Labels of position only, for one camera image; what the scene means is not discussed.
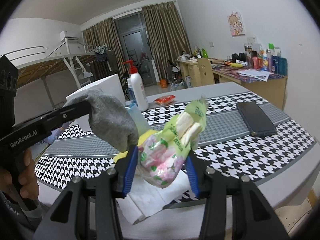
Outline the person's left hand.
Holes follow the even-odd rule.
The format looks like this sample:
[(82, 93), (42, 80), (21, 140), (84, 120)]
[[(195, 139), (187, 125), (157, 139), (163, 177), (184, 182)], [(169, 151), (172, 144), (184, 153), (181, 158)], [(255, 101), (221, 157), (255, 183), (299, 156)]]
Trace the person's left hand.
[[(35, 174), (35, 163), (29, 148), (24, 152), (24, 164), (26, 168), (18, 178), (19, 183), (22, 185), (20, 194), (22, 198), (35, 200), (39, 196), (39, 185)], [(11, 184), (11, 174), (7, 170), (1, 169), (1, 191), (17, 202), (17, 198), (9, 188)]]

